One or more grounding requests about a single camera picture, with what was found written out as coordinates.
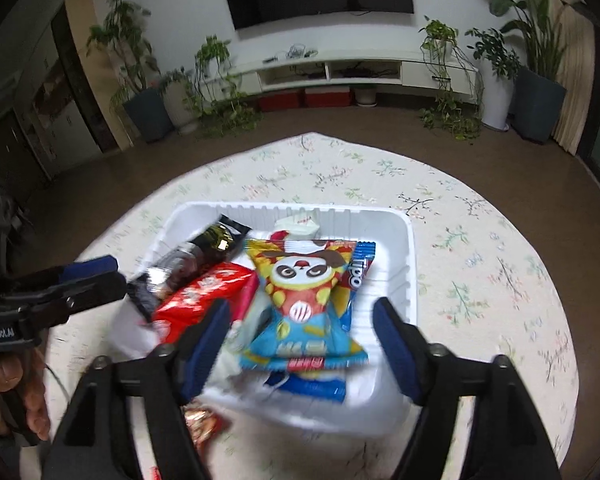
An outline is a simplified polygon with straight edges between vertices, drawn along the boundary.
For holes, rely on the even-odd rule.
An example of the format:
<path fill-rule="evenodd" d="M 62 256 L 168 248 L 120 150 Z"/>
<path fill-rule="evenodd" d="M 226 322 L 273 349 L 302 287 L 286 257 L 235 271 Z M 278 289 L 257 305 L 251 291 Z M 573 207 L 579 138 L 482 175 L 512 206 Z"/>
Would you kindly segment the person's left hand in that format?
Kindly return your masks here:
<path fill-rule="evenodd" d="M 16 390 L 26 411 L 29 429 L 41 440 L 50 435 L 50 416 L 45 400 L 45 386 L 42 378 L 45 362 L 38 349 L 28 352 L 31 368 L 23 369 L 23 360 L 16 354 L 0 358 L 0 394 Z M 8 434 L 8 428 L 0 409 L 0 434 Z"/>

